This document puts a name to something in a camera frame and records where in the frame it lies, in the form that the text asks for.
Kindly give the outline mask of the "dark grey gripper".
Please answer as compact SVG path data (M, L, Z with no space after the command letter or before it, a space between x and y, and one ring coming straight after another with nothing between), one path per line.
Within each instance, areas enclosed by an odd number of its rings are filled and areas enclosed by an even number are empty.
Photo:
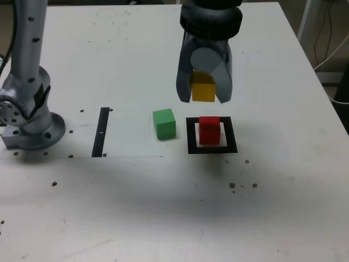
M192 52L190 58L189 44L193 42L201 47ZM232 97L232 61L228 39L207 40L184 32L182 49L176 78L176 90L182 102L190 101L189 78L194 69L209 74L216 85L216 97L220 103L226 103Z

